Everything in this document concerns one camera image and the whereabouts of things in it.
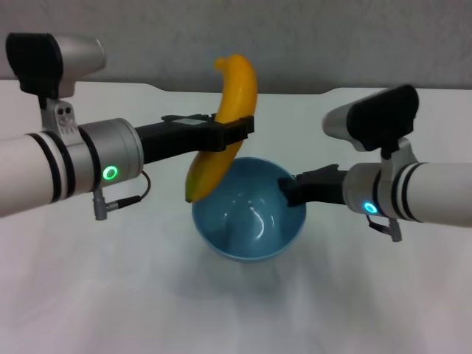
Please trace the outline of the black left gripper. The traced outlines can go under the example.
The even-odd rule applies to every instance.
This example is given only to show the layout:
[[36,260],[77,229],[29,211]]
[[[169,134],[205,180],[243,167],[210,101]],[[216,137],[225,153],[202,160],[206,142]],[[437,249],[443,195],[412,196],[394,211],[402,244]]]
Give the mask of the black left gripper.
[[144,164],[150,164],[194,151],[223,151],[254,133],[254,116],[217,123],[202,114],[170,115],[135,130],[142,143]]

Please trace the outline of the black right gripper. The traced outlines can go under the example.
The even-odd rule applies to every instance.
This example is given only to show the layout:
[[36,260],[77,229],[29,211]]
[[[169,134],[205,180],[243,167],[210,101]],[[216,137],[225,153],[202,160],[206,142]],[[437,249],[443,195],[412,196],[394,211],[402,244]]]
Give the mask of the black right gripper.
[[346,170],[340,170],[337,164],[330,164],[303,172],[296,178],[279,178],[277,183],[288,207],[310,202],[345,205],[343,183],[346,176]]

